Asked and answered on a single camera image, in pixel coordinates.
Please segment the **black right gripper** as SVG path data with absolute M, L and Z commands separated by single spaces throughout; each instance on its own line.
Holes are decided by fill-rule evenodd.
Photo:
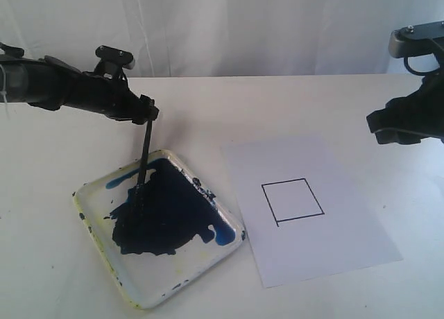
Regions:
M 416 91 L 392 98 L 366 120 L 380 145 L 413 145 L 427 138 L 442 141 L 443 72 L 424 77 Z

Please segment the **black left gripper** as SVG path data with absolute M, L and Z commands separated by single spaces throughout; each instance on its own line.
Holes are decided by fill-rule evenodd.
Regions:
M 45 110 L 56 111 L 66 106 L 137 125 L 158 117 L 154 100 L 143 94 L 137 97 L 129 89 L 124 73 L 119 79 L 112 79 L 95 75 L 94 71 L 80 71 L 49 55 L 43 61 L 58 75 L 56 82 L 60 84 L 43 102 Z

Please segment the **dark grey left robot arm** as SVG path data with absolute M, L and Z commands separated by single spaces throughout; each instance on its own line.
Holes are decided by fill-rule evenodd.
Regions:
M 67 106 L 137 125 L 156 120 L 155 101 L 128 86 L 124 71 L 134 67 L 132 53 L 100 45 L 95 54 L 99 63 L 94 70 L 81 71 L 49 55 L 25 58 L 22 48 L 2 44 L 1 102 L 49 111 Z

